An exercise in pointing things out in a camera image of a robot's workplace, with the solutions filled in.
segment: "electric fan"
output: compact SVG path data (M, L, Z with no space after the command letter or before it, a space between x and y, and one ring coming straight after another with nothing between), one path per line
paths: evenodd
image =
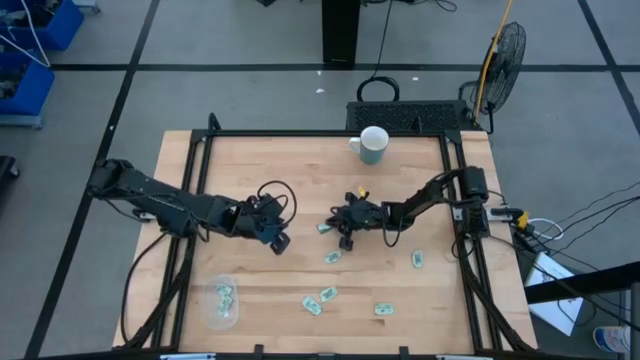
M524 49L527 43L527 36L524 28L517 22L506 24L499 34L495 50L489 52L485 57L484 64L489 62L487 72L482 86L482 73L477 81L469 81L458 90L458 100L462 100L464 89L473 87L470 102L471 109L467 109L467 116L476 124L478 113L489 115L489 130L493 133L493 114L498 111L507 101L511 89L520 73Z

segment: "black metal frame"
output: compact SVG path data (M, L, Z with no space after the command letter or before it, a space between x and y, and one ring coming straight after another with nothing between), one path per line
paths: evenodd
M215 120L215 117L209 119L209 129L192 130L191 138L189 142L189 150L187 152L186 165L182 180L182 189L188 190L189 184L193 175L193 167L195 165L196 151L200 143L204 143L204 151L200 164L200 173L198 175L198 185L196 193L202 193L206 184L206 178L209 168L209 159L211 151L213 150L213 141L215 137L349 137L357 136L359 132L348 130L221 130L219 124ZM391 132L391 137L425 137L436 138L439 141L440 152L442 157L443 170L448 171L451 169L451 160L448 149L448 143L451 142L454 145L455 155L458 166L466 166L466 160L464 156L464 149L462 147L462 141L459 131L444 131L444 132ZM448 196L451 199L455 199L456 189L454 186L448 187ZM466 252L464 235L458 231L457 221L452 221L453 230L457 243L457 250L459 254ZM175 272L175 264L180 248L180 239L172 239L167 257L167 264L165 267L165 274L163 278L163 284L161 289L161 296L166 293L169 284L173 278ZM189 261L188 266L191 269L193 254L195 252L196 239L195 237L187 239L187 246L185 250L185 261ZM484 258L484 251L482 249L481 241L475 244L475 258L476 268L479 275L479 281L482 289L486 292L485 295L491 299L491 287L489 284L489 276L486 267L486 261ZM461 271L469 269L470 263L467 258L460 257L459 260ZM182 324L184 321L184 312L187 303L187 294L189 288L189 280L185 282L184 286L178 293L176 315L172 324L172 333L169 346L161 346L162 333L165 326L165 318L154 328L154 332L151 338L151 347L142 349L114 349L106 352L85 353L85 354L73 354L64 356L47 357L47 359L59 359L59 360L72 360L72 359L157 359L160 354L171 354L179 352L180 337L182 335ZM476 309L475 295L471 287L463 282L465 303L467 307L467 315L469 319L469 330L471 335L471 341L473 344L475 356L493 357L494 359L557 359L557 360L575 360L580 358L557 356L544 354L539 352L524 352L524 351L504 351L502 350L501 337L498 327L495 324L494 319L489 317L487 313L487 321L490 329L491 336L491 349L484 347L482 342L482 336L480 333L478 313ZM640 297L636 297L635 301L640 301ZM256 344L253 353L216 353L217 359L344 359L344 360L415 360L415 359L440 359L440 355L411 355L409 349L404 346L399 347L399 353L396 355L376 355L376 354L268 354L264 353L264 347L261 344Z

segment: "blue bin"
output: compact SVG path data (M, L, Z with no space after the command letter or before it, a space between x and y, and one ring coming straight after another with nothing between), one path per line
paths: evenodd
M28 4L44 4L45 0L25 0ZM24 10L20 0L0 0L0 9L11 11ZM78 32L78 28L84 20L84 15L78 10L72 0L62 0L53 19L46 28L35 28L40 44L44 49L66 50L71 45L71 40ZM0 34L14 41L22 48L38 48L29 27L12 27L11 33L7 26L0 26ZM11 46L0 40L5 46Z
M53 84L53 72L26 57L5 57L0 54L0 68L19 69L27 65L16 94L11 99L0 99L0 114L38 115Z

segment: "wooden table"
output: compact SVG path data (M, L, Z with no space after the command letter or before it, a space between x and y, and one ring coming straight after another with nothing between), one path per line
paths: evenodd
M484 168L489 188L500 191L486 134L462 135L468 165ZM190 132L165 133L156 179L180 187L189 137ZM191 189L197 169L196 165ZM286 230L291 244L281 256L254 240L214 235L208 244L198 241L180 350L252 352L255 344L264 344L269 353L394 354L399 346L408 346L413 354L473 353L460 267L450 253L454 234L446 205L418 217L392 249L385 246L380 231L356 233L354 250L343 252L342 259L330 265L324 257L338 250L339 234L320 235L315 227L329 216L331 206L344 203L347 191L357 192L362 186L373 202L404 201L442 171L434 138L394 137L376 166L362 164L345 137L214 138L206 193L245 199L266 181L279 179L295 191L298 214ZM267 191L286 192L277 186ZM498 204L499 199L492 196L489 203ZM510 239L505 224L492 224L491 232ZM137 254L158 234L155 223L143 225ZM483 244L496 305L535 347L514 251L491 239ZM156 247L133 276L127 308L130 334L158 301L168 247L168 240ZM419 270L411 264L416 249L425 255ZM233 275L238 285L240 316L227 331L210 329L203 309L204 285L218 274ZM319 299L320 291L330 286L336 286L339 295L323 304L322 315L312 316L302 299ZM378 302L393 303L395 314L375 316ZM484 309L477 303L483 341L490 347ZM169 324L173 311L168 312ZM163 343L168 343L167 328ZM120 344L116 333L115 344Z

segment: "cable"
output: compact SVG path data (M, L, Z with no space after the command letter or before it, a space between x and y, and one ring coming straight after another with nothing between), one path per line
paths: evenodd
M373 71L373 75L371 75L371 77L368 78L367 80L363 81L360 84L360 86L358 86L358 90L356 91L356 99L360 102L364 101L362 99L362 90L364 90L364 87L376 81L383 82L391 86L394 92L393 101L400 100L400 85L398 85L397 81L395 81L393 78L390 78L388 76L376 77L376 74L378 74L378 68L380 68L380 61L382 59L382 50L384 49L384 41L387 38L387 28L389 27L389 16L391 15L391 6L393 6L393 0L389 0L389 7L387 8L387 17L384 21L384 31L382 32L382 41L380 42L380 51L378 51L378 61L376 62L376 67Z
M20 46L16 45L13 41L7 39L6 37L0 35L0 39L6 41L9 45L13 46L14 48L20 50L22 53L24 53L25 55L27 55L28 57L31 58L31 60L37 62L38 64L44 66L44 67L51 67L51 63L49 62L49 59L47 58L47 54L44 53L44 50L42 50L42 45L40 45L40 40L38 39L38 36L36 35L36 30L34 29L33 26L33 20L31 19L31 12L29 12L29 8L27 7L27 3L24 2L24 0L20 0L22 2L22 6L24 6L24 10L25 13L27 14L27 19L29 20L29 27L31 28L31 33L33 34L33 37L36 39L36 44L38 44L38 49L40 49L40 54L42 54L42 58L44 59L45 63L43 63L42 61L40 61L39 59L37 59L36 57L34 57L33 55L29 54L29 52L23 48L21 48Z
M122 215L122 216L124 216L124 217L127 217L127 218L129 218L129 219L131 219L131 220L135 220L135 221L137 221L137 222L141 222L141 223L145 223L145 222L146 222L146 221L144 221L144 220L142 220L142 219L139 219L139 218L137 218L137 217L135 217L135 216L133 216L133 215L129 215L129 214L125 213L124 211L120 210L120 209L119 209L119 208L118 208L114 203L112 203L112 202L111 202L111 200L107 200L107 199L105 199L104 201L106 201L106 202L107 202L107 204L109 204L109 206L111 206L111 207L112 207L115 211L117 211L120 215Z
M289 220L287 220L284 223L282 223L282 226L286 226L296 217L296 213L298 212L298 199L296 199L296 194L293 192L293 189L291 189L291 186L289 186L289 184L287 184L286 182L280 181L280 180L271 180L271 181L267 181L266 183L262 184L262 186L260 186L260 188L258 188L258 191L256 192L256 195L258 195L258 197L261 197L262 196L262 194L261 194L262 190L265 187L267 187L269 185L272 185L272 184L280 184L280 185L284 186L285 188L287 188L287 190L289 190L289 192L291 193L291 199L293 200L293 213L291 214L291 217L289 218ZM284 209L289 204L289 198L286 195L276 196L272 201L277 201L282 196L284 196L287 199L286 202L284 203L284 206L282 206L282 210L284 211Z
M574 242L576 242L576 240L578 240L578 239L582 238L583 236L587 235L588 233L592 232L592 231L593 231L593 230L595 230L598 226L600 226L600 225L604 224L607 220L609 220L609 218L611 218L615 213L617 213L618 211L620 211L620 210L624 209L625 207L627 207L627 206L629 206L629 205L633 204L634 202L638 201L639 199L640 199L640 198L636 198L636 199L634 199L634 200L631 200L631 201L627 202L626 204L624 204L624 205L622 205L622 206L619 206L619 207L618 207L618 208L616 208L616 209L615 209L611 214L607 215L607 217L605 217L604 219L602 219L602 221L600 221L599 223L597 223L597 224L593 225L593 226L591 227L591 229L589 229L589 230L587 230L587 231L583 232L582 234L580 234L580 235L576 236L576 237L575 237L573 240L571 240L567 245L565 245L564 247L560 248L559 250L554 250L554 251L555 251L555 252L554 252L554 254L555 254L556 252L558 252L558 251L562 251L562 250L566 250L566 249L568 249L568 248L569 248L569 247L570 247Z
M131 268L129 269L129 273L127 274L127 280L124 282L124 293L122 295L122 303L120 305L120 334L122 335L122 340L124 340L125 343L129 342L129 338L127 337L127 331L125 329L124 320L125 320L125 311L127 307L127 296L129 295L129 283L131 282L131 276L133 275L133 271L136 269L136 266L138 266L138 263L140 262L142 257L145 256L149 251L151 251L151 249L153 249L156 245L158 245L166 235L167 233L162 233L162 235L160 235L160 237L155 239L151 243L151 245L147 246L147 248L144 249L140 253L140 255L138 255L136 260L133 262L133 265L131 265Z
M529 221L527 221L527 222L529 224L534 223L534 222L544 222L544 223L547 223L547 224L551 224L551 227L555 226L558 229L558 234L560 235L559 237L551 237L549 235L545 235L544 233L541 233L541 232L538 232L538 231L534 231L533 233L535 235L537 235L538 237L541 237L543 239L548 239L548 240L560 240L560 239L562 239L564 237L564 230L562 230L562 227L560 225L558 225L557 223L553 222L552 220L545 219L545 218L535 218L535 219L529 219Z
M595 306L593 306L593 304L591 304L591 308L593 309L593 313L591 314L591 316L589 316L589 318L584 320L583 322L577 323L576 320L578 320L578 317L576 316L576 320L574 320L571 316L569 316L569 314L567 314L566 311L564 311L562 306L560 306L560 300L556 301L556 304L558 305L558 309L560 309L560 312L562 312L564 316L566 316L567 319L569 319L569 321L571 321L573 323L573 326L575 327L582 327L587 325L588 323L591 322L591 320L595 319L596 314L598 313L598 309Z
M638 326L634 325L633 323L631 323L631 322L630 322L630 321L628 321L627 319L623 319L622 317L618 316L616 313L614 313L614 312L612 312L612 311L609 311L608 309L606 309L606 308L604 308L604 307L602 307L602 306L600 306L600 305L596 304L596 303L593 301L593 299L591 298L591 296L579 293L578 291L574 290L571 286L567 285L564 281L562 281L562 280L558 279L557 277L555 277L555 276L553 276L553 275L549 274L546 270L544 270L544 269L542 269L540 266L536 265L536 263L535 263L535 259L534 259L534 258L532 258L532 257L531 257L529 254L527 254L526 252L521 251L517 246L513 245L511 242L509 242L509 241L507 241L507 240L504 240L504 239L501 239L501 238L498 238L498 237L495 237L495 236L493 236L493 235L489 235L489 237L490 237L490 238L492 238L492 239L496 239L496 240L502 241L503 243L505 243L505 244L507 244L507 245L511 246L511 247L512 247L512 248L513 248L513 249L514 249L514 250L515 250L515 251L516 251L520 256L523 256L523 257L527 258L527 259L531 262L531 264L533 265L533 267L534 267L534 268L536 268L536 270L538 270L538 271L540 271L541 273L543 273L543 274L545 274L545 275L547 275L547 276L551 277L553 280L555 280L555 281L558 283L558 285L560 285L562 288L564 288L565 290L567 290L568 292L570 292L573 296L583 298L585 301L587 301L587 302L591 303L591 305L593 305L593 307L594 307L594 308L597 308L597 309L601 310L601 311L602 311L602 312L604 312L605 314L607 314L607 315L609 315L609 316L611 316L611 317L613 317L613 318L615 318L615 319L619 320L620 322L622 322L622 323L623 323L623 324L625 324L625 325L628 325L628 326L629 326L630 328L632 328L633 330L635 330L635 331L639 331L639 332L640 332L640 327L638 327Z
M398 244L398 240L400 240L400 233L402 232L402 223L404 221L404 217L401 217L400 221L398 222L398 233L396 234L396 239L392 244L389 244L389 241L387 240L387 214L383 208L379 208L378 210L380 211L380 215L382 215L382 239L384 240L384 243L385 245L387 245L387 247L392 248L396 246L396 244Z
M569 230L571 227L573 227L573 226L575 226L575 225L577 225L577 224L579 224L579 223L581 223L581 222L583 222L583 221L586 221L586 220L588 220L588 219L590 219L590 218L592 218L592 217L594 217L594 216L596 216L596 215L599 215L599 214L601 214L601 213L603 213L603 212L605 212L605 211L607 211L607 210L609 210L609 209L611 209L611 208L613 208L613 207L615 207L615 206L617 206L617 205L624 204L624 203L627 203L627 202L629 202L629 201L632 201L632 202L633 202L633 201L636 201L636 200L638 200L638 199L640 199L640 196L635 196L635 197L632 197L632 198L628 198L628 199L625 199L625 200L622 200L622 201L618 201L617 203L614 203L614 204L612 204L612 205L609 205L609 206L607 206L607 207L606 207L606 208L604 208L604 209L601 209L601 210L599 210L599 211L596 211L595 213L593 213L593 214L591 214L591 215L587 215L587 216L585 216L585 217L583 217L583 218L581 218L581 219L579 219L579 220L576 220L576 221L572 222L571 224L567 225L567 227L565 227L565 228L564 228L563 233L564 233L564 232L566 232L567 230ZM543 242L543 244L546 244L546 243L548 243L548 242L550 242L550 241L553 241L554 239L555 239L555 237L554 237L554 238L552 238L552 239L549 239L549 240L547 240L547 241L544 241L544 242Z
M489 52L487 53L487 58L484 61L484 65L482 66L482 73L480 75L480 85L477 90L477 101L476 107L473 110L473 119L474 122L478 118L478 113L480 112L480 106L482 106L482 96L484 95L484 83L487 80L487 70L489 69L489 63L491 62L491 54L493 54L496 44L498 43L498 39L500 38L500 34L502 33L502 27L504 27L504 23L507 20L507 15L509 15L509 10L511 9L511 4L513 0L507 0L507 7L504 9L504 14L502 15L502 19L500 20L500 26L498 27L498 31L496 35L493 37L493 41L491 42L491 47L489 47Z
M636 186L638 186L638 185L640 185L640 181L635 182L635 183L631 184L630 186L628 186L628 187L626 187L626 188L624 188L624 189L614 190L614 191L612 191L612 192L608 193L607 195L605 195L605 196L603 196L603 197L600 197L600 198L598 198L598 199L596 199L596 200L592 201L592 202L591 202L589 205L587 205L586 207L584 207L584 208L582 208L582 209L580 209L580 210L578 210L578 211L574 212L573 214L571 214L571 215L567 216L566 218L564 218L564 219L562 219L562 220L558 221L558 223L563 223L563 222L565 222L565 221L567 221L567 220L571 219L572 217L574 217L574 216L578 215L579 213L581 213L581 212L583 212L583 211L587 211L587 210L589 210L589 209L591 208L591 206L593 206L594 204L596 204L596 203L598 203L598 202L600 202L600 201L602 201L602 200L606 200L607 198L609 198L610 196L613 196L613 195L615 195L615 194L618 194L618 193L621 193L621 192L625 192L625 191L629 191L629 190L633 189L634 187L636 187Z
M493 191L493 190L488 190L489 193L494 194L494 195L498 195L502 198L502 205L506 205L507 204L507 200L504 198L504 195L500 194L497 191Z

